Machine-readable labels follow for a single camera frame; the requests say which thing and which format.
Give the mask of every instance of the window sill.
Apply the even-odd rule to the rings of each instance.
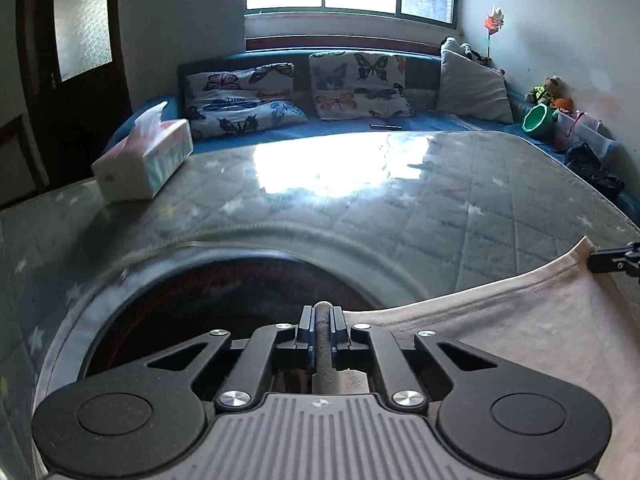
[[[246,14],[247,39],[266,36],[363,36],[439,45],[462,32],[432,23],[357,12],[264,12]]]

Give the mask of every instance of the round black pad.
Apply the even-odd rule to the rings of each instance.
[[[131,394],[105,394],[85,402],[78,422],[98,435],[124,435],[142,428],[151,417],[151,404]]]
[[[564,478],[595,468],[611,433],[602,403],[577,386],[503,363],[455,377],[438,411],[448,443],[508,478]]]
[[[522,435],[544,435],[558,430],[566,419],[564,408],[553,399],[534,394],[514,394],[491,407],[495,421],[505,430]]]
[[[174,462],[205,423],[202,402],[183,374],[131,364],[53,392],[31,429],[49,470],[128,478]]]

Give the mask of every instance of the butterfly print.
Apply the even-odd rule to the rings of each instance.
[[[375,112],[373,110],[369,110],[369,115],[371,117],[375,117],[377,119],[389,119],[389,118],[394,118],[394,117],[398,117],[399,115],[401,115],[403,113],[402,110],[396,110],[395,112],[393,112],[392,114],[381,114],[379,112]]]
[[[388,56],[380,56],[372,65],[362,54],[353,54],[358,62],[358,79],[366,79],[369,74],[375,72],[380,81],[386,81],[386,64],[389,62]]]
[[[190,121],[203,121],[206,117],[198,111],[195,106],[187,108],[187,119]]]
[[[400,83],[394,83],[394,88],[398,90],[400,97],[404,97],[404,86],[402,86]]]
[[[352,110],[358,107],[356,101],[353,100],[353,92],[345,92],[344,94],[338,95],[338,97],[316,96],[316,102],[323,110],[332,110],[336,106],[340,108],[340,110],[343,109],[343,106],[351,108]]]
[[[398,62],[398,72],[404,74],[404,69],[406,68],[406,58],[404,56],[398,56],[396,54],[396,61]]]
[[[276,71],[287,77],[293,77],[293,65],[291,63],[273,63],[270,65],[259,66],[249,78],[249,84],[255,84],[262,81],[267,74]]]
[[[356,94],[364,94],[364,97],[373,101],[374,99],[382,99],[383,101],[389,101],[396,95],[395,88],[385,88],[383,90],[369,90],[368,88],[356,88],[354,89]]]
[[[280,124],[280,122],[288,112],[301,117],[305,116],[305,113],[295,104],[286,101],[271,103],[271,108],[273,109],[273,111],[271,112],[271,117],[273,117],[274,126]]]
[[[344,77],[347,75],[347,64],[342,63],[333,72],[325,72],[319,66],[314,68],[316,86],[318,90],[338,90],[344,87]]]
[[[340,52],[316,52],[314,54],[312,54],[311,56],[313,57],[324,57],[327,54],[331,54],[332,56],[343,56],[344,54],[346,54],[345,51],[341,50]]]
[[[220,110],[247,110],[260,104],[260,99],[245,99],[242,97],[227,97],[226,99],[213,99],[202,108],[203,112],[217,112]]]
[[[209,90],[239,90],[238,76],[235,74],[212,74],[204,87],[204,91]]]
[[[289,90],[285,90],[283,92],[264,92],[262,90],[258,90],[256,97],[262,102],[287,99],[289,97]]]
[[[220,128],[229,135],[245,134],[258,129],[258,120],[255,118],[255,115],[248,116],[244,120],[244,124],[241,124],[240,121],[232,123],[228,119],[218,119],[218,122],[220,123]]]

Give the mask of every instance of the frosted glass door panel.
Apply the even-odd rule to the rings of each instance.
[[[107,0],[53,0],[62,81],[111,62]]]

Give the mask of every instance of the teddy bear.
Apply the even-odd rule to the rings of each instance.
[[[527,94],[527,101],[532,104],[545,104],[552,106],[560,95],[560,78],[558,76],[547,77],[540,86],[534,86]]]

